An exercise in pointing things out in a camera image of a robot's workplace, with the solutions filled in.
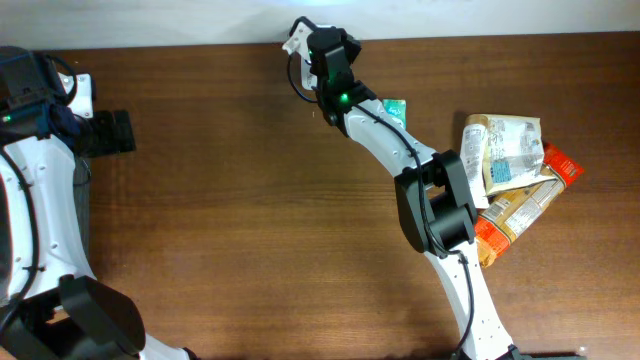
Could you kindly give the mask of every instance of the black cable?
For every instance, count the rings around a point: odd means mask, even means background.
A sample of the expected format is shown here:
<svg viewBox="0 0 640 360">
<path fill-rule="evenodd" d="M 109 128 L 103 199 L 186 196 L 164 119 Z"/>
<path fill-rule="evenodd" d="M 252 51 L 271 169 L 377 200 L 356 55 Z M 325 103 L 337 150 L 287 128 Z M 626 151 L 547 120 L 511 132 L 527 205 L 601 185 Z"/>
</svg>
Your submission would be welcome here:
<svg viewBox="0 0 640 360">
<path fill-rule="evenodd" d="M 74 183 L 73 187 L 80 187 L 80 186 L 85 186 L 88 185 L 91 182 L 91 168 L 89 167 L 89 164 L 87 164 L 87 161 L 85 159 L 82 159 L 81 161 L 82 163 L 82 167 L 85 169 L 85 171 L 87 172 L 87 179 L 81 183 Z"/>
<path fill-rule="evenodd" d="M 318 100 L 313 100 L 311 98 L 308 98 L 306 95 L 304 95 L 300 91 L 300 89 L 298 89 L 296 84 L 293 82 L 293 79 L 291 78 L 291 60 L 292 59 L 293 59 L 293 55 L 289 55 L 289 60 L 287 60 L 287 78 L 289 78 L 289 84 L 291 84 L 291 87 L 293 88 L 293 90 L 296 92 L 296 94 L 298 94 L 298 96 L 300 96 L 302 100 L 308 103 L 316 104 Z"/>
<path fill-rule="evenodd" d="M 402 135 L 400 131 L 398 131 L 398 129 L 395 126 L 384 121 L 384 119 L 373 114 L 371 111 L 363 108 L 361 105 L 355 105 L 355 108 L 362 111 L 369 117 L 375 119 L 377 122 L 384 125 L 387 129 L 391 130 L 391 132 L 393 132 L 407 147 L 407 149 L 411 153 L 411 157 L 413 157 L 413 159 L 416 162 L 416 172 L 418 175 L 418 189 L 419 189 L 419 200 L 420 200 L 420 212 L 422 215 L 422 223 L 424 226 L 424 230 L 429 235 L 428 239 L 430 243 L 434 247 L 438 248 L 438 250 L 440 250 L 441 252 L 447 255 L 457 255 L 460 258 L 459 262 L 462 264 L 462 267 L 464 268 L 465 277 L 467 279 L 467 288 L 469 290 L 469 321 L 467 322 L 467 327 L 465 328 L 465 331 L 462 335 L 462 338 L 460 339 L 460 342 L 458 343 L 458 345 L 456 346 L 456 349 L 454 350 L 454 353 L 458 353 L 462 349 L 462 346 L 464 345 L 465 341 L 469 337 L 469 334 L 471 333 L 471 325 L 473 324 L 473 316 L 475 315 L 475 308 L 474 308 L 475 301 L 473 298 L 473 284 L 471 283 L 469 261 L 460 250 L 449 251 L 445 249 L 444 246 L 436 240 L 436 238 L 433 235 L 433 232 L 431 231 L 431 228 L 427 225 L 425 188 L 424 188 L 424 181 L 422 179 L 422 163 L 420 162 L 420 158 L 418 157 L 418 152 L 416 151 L 416 149 L 414 149 L 413 146 L 411 146 L 409 141 L 404 137 L 404 135 Z"/>
<path fill-rule="evenodd" d="M 47 57 L 54 63 L 62 66 L 65 70 L 67 70 L 67 72 L 69 73 L 69 76 L 73 77 L 73 87 L 71 88 L 71 91 L 69 92 L 69 94 L 64 95 L 64 98 L 65 98 L 64 106 L 69 106 L 69 104 L 71 104 L 73 99 L 75 99 L 76 93 L 78 92 L 78 77 L 76 76 L 76 72 L 75 70 L 73 70 L 71 66 L 69 66 L 69 64 L 67 64 L 64 60 L 60 59 L 57 56 L 45 55 L 45 57 Z"/>
<path fill-rule="evenodd" d="M 20 303 L 27 296 L 27 293 L 31 289 L 34 280 L 36 279 L 36 275 L 39 269 L 40 263 L 40 237 L 38 235 L 38 224 L 36 222 L 36 210 L 33 205 L 33 197 L 31 196 L 31 190 L 29 189 L 29 184 L 18 168 L 18 165 L 11 159 L 9 154 L 6 153 L 4 148 L 0 147 L 0 155 L 4 158 L 4 160 L 9 164 L 11 170 L 16 174 L 18 178 L 18 184 L 24 193 L 25 200 L 27 201 L 27 209 L 29 210 L 29 220 L 31 221 L 31 239 L 33 243 L 33 253 L 31 255 L 31 266 L 24 267 L 24 270 L 29 271 L 29 276 L 27 277 L 27 282 L 22 287 L 22 290 L 9 301 L 9 305 L 7 305 L 6 310 L 3 313 L 2 320 L 0 320 L 0 340 L 2 339 L 4 332 L 7 330 L 7 327 L 11 324 L 18 308 L 20 307 Z"/>
</svg>

